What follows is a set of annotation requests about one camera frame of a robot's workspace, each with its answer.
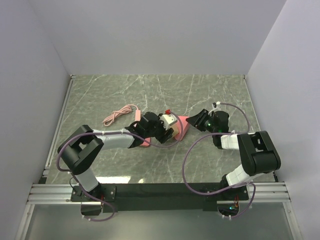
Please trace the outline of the wooden cube block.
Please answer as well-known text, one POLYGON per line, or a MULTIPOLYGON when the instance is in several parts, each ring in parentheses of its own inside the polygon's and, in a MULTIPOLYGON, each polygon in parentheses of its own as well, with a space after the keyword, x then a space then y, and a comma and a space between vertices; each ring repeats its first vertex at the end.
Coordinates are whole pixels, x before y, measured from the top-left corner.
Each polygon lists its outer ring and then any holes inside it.
POLYGON ((172 125, 171 128, 173 130, 172 137, 174 138, 175 136, 177 136, 180 133, 180 131, 179 131, 179 128, 176 124, 172 125))

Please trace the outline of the pink triangular power strip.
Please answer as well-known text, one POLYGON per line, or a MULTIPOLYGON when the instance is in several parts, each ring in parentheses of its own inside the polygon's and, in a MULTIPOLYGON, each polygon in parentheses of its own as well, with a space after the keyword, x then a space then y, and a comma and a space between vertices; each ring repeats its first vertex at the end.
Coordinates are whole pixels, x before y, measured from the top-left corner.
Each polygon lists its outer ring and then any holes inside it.
POLYGON ((176 125, 178 126, 179 134, 176 135, 176 136, 174 137, 174 139, 177 140, 177 141, 181 141, 181 140, 184 138, 184 136, 186 135, 186 133, 187 133, 189 127, 190 127, 190 124, 186 121, 186 119, 188 118, 188 116, 181 116, 181 115, 179 115, 178 117, 179 117, 179 119, 181 120, 182 127, 181 127, 180 122, 179 122, 179 120, 178 120, 177 123, 176 123, 176 125))

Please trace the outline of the pink long power strip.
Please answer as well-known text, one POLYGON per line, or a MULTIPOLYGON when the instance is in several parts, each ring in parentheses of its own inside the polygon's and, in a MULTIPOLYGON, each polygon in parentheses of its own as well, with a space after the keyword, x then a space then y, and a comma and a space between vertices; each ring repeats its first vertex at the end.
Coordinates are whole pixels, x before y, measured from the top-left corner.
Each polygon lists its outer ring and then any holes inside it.
POLYGON ((140 121, 141 120, 141 111, 139 109, 135 110, 135 121, 140 121))

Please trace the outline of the pink triangular plug adapter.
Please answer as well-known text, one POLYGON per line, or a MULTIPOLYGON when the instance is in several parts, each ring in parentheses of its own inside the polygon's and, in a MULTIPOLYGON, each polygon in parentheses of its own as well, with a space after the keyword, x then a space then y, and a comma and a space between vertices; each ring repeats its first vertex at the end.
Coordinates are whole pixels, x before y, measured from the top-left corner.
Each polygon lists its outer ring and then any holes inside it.
POLYGON ((151 142, 151 138, 146 138, 146 141, 143 141, 143 143, 140 145, 140 147, 149 147, 150 146, 150 142, 151 142))

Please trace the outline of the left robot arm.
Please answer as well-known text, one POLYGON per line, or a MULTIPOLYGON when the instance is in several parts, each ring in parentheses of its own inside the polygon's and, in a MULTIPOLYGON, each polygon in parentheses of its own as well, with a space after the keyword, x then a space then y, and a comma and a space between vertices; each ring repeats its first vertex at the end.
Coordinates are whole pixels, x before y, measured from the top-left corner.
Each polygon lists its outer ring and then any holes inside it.
POLYGON ((120 130, 93 130, 82 125, 59 146, 56 166, 59 171, 72 174, 88 201, 102 200, 102 185, 91 169, 97 155, 102 150, 132 149, 143 143, 150 144, 149 138, 164 144, 173 136, 173 125, 178 121, 177 116, 168 110, 164 114, 146 112, 139 120, 120 130))

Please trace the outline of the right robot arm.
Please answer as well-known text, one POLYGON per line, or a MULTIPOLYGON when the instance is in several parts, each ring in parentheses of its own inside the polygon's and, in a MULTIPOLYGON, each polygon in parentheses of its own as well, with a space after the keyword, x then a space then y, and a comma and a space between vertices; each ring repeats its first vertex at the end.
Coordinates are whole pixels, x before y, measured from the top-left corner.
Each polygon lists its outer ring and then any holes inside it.
POLYGON ((255 133, 231 133, 229 114, 225 111, 203 109, 186 122, 201 132, 215 133, 212 142, 220 150, 238 150, 241 164, 220 181, 219 193, 230 200, 237 194, 240 183, 248 183, 255 177, 271 173, 281 167, 279 154, 266 131, 255 133))

